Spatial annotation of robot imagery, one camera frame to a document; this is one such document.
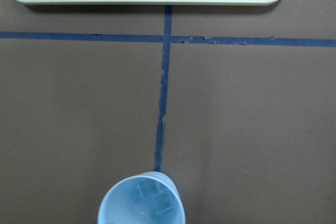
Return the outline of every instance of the cup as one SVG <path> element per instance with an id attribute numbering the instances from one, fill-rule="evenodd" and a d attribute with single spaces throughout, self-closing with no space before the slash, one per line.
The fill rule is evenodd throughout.
<path id="1" fill-rule="evenodd" d="M 148 172 L 107 192 L 98 224 L 185 224 L 185 213 L 174 182 L 163 173 Z"/>

